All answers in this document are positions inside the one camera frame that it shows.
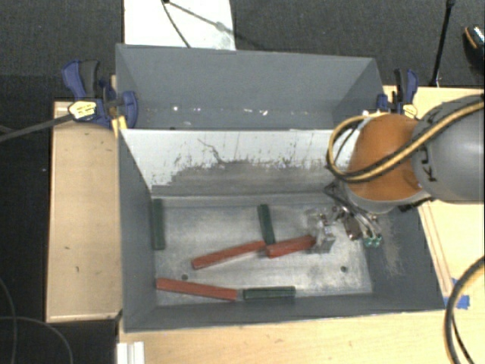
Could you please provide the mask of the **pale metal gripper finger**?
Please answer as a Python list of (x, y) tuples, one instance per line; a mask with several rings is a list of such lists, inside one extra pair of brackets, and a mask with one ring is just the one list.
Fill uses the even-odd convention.
[(305, 212), (308, 229), (323, 229), (330, 225), (329, 211), (326, 208), (314, 208)]
[(329, 225), (318, 228), (315, 234), (314, 250), (316, 253), (329, 253), (336, 241), (333, 229)]

